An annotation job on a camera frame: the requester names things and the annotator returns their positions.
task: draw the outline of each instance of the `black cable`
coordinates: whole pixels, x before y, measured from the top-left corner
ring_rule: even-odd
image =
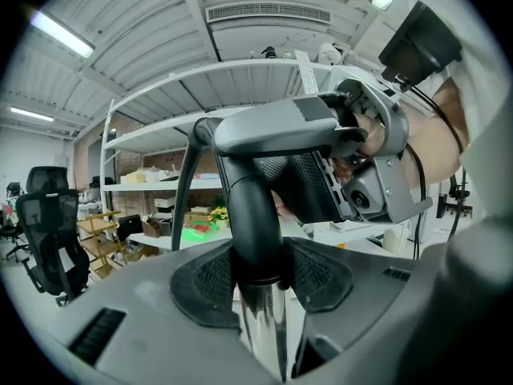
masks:
[[[430,99],[425,93],[423,93],[418,87],[412,87],[411,91],[419,99],[423,100],[425,103],[430,105],[433,108],[434,112],[437,114],[437,116],[443,120],[443,122],[447,125],[450,132],[454,136],[456,143],[458,144],[459,153],[462,154],[463,153],[462,141],[460,140],[458,133],[456,132],[456,130],[454,129],[454,127],[452,126],[450,121],[447,119],[447,116],[442,111],[442,109],[432,99]],[[465,169],[463,169],[462,187],[461,187],[460,194],[459,194],[458,206],[456,208],[456,217],[454,218],[454,223],[452,225],[452,229],[450,230],[449,238],[451,238],[456,233],[456,229],[458,228],[459,218],[461,217],[462,209],[463,209],[463,200],[465,198],[465,183],[466,183],[466,181],[467,181],[467,172],[465,171]]]
[[[417,165],[418,170],[418,179],[420,183],[420,200],[423,201],[426,199],[426,176],[424,174],[424,167],[422,166],[422,162],[418,157],[418,154],[413,150],[411,145],[407,144],[406,149],[414,158],[415,164]],[[418,215],[417,226],[415,227],[415,236],[414,236],[414,260],[418,260],[420,258],[420,223],[422,221],[424,212]]]

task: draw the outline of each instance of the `desk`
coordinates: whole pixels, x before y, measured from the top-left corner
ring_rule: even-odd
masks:
[[[298,223],[290,218],[280,218],[280,227],[281,234],[284,237],[301,237],[308,238],[306,233],[301,229]],[[212,235],[212,238],[207,241],[198,242],[198,241],[185,241],[182,239],[180,242],[180,249],[185,249],[188,247],[192,247],[194,245],[204,244],[205,242],[219,241],[224,240],[226,238],[232,237],[232,230],[228,229],[220,229],[216,233]],[[161,249],[171,249],[171,237],[147,237],[143,233],[131,234],[128,236],[128,239],[131,241],[136,241],[141,244],[151,245],[154,247],[158,247]]]

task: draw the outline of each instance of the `wall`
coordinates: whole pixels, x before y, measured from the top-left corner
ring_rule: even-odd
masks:
[[[142,127],[140,123],[116,113],[111,119],[111,129],[116,129],[116,136],[132,132]],[[91,180],[88,176],[88,152],[89,146],[93,144],[103,132],[103,123],[88,132],[80,141],[75,144],[75,178],[77,181],[77,188],[86,188]],[[184,152],[173,152],[160,154],[157,156],[146,157],[144,165],[146,167],[155,166],[161,169],[172,169],[174,164],[176,169],[180,169],[184,159]],[[134,172],[140,166],[139,154],[132,152],[121,152],[115,158],[115,174],[116,182],[119,183],[119,178]],[[216,162],[211,153],[206,152],[196,170],[198,173],[203,172],[217,172]],[[188,204],[206,205],[209,206],[213,203],[216,196],[221,195],[220,189],[217,190],[192,190],[190,193]],[[145,192],[144,199],[141,201],[140,192],[113,192],[112,204],[114,209],[121,211],[120,216],[141,214],[143,210],[145,213],[154,212],[153,206],[154,198],[169,198],[175,195],[174,191],[158,191],[158,192]]]
[[[56,156],[67,157],[68,181],[73,184],[73,146],[30,132],[0,128],[0,199],[3,199],[10,182],[20,182],[23,190],[32,167],[55,165]]]

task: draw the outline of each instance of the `office chair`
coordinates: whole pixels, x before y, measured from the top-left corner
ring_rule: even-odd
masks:
[[[76,236],[79,193],[68,188],[67,169],[60,167],[32,168],[26,190],[17,208],[36,265],[29,268],[27,258],[23,266],[38,292],[58,296],[57,305],[66,305],[87,287],[89,275],[89,257]],[[74,264],[68,271],[61,249]]]
[[[9,183],[6,190],[7,198],[19,197],[23,194],[22,187],[18,182]],[[6,260],[9,260],[9,256],[13,255],[16,251],[19,251],[20,249],[26,249],[28,247],[27,244],[18,244],[19,236],[21,234],[23,234],[23,229],[19,222],[16,225],[6,225],[0,228],[0,237],[10,239],[13,244],[16,245],[11,251],[7,253]],[[16,259],[16,262],[19,262],[18,257],[14,255],[14,258]]]

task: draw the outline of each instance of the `white corrugated ceiling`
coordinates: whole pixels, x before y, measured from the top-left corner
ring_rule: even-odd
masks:
[[[284,17],[204,21],[206,8],[235,2],[319,8],[331,13],[331,23]],[[50,0],[42,9],[91,43],[94,52],[84,59],[29,26],[0,86],[0,126],[72,138],[101,119],[113,98],[169,73],[219,60],[248,59],[252,51],[259,57],[268,45],[275,46],[278,54],[301,49],[313,60],[320,43],[336,43],[348,50],[349,61],[372,69],[407,15],[407,3],[397,0],[381,13],[368,0]],[[124,112],[149,123],[216,107],[233,97],[222,74],[214,81],[198,77],[187,84],[166,87],[174,92],[145,96],[128,104]],[[219,105],[206,97],[202,102],[201,92],[212,90],[212,85]],[[9,106],[55,119],[51,124],[34,121],[14,115]]]

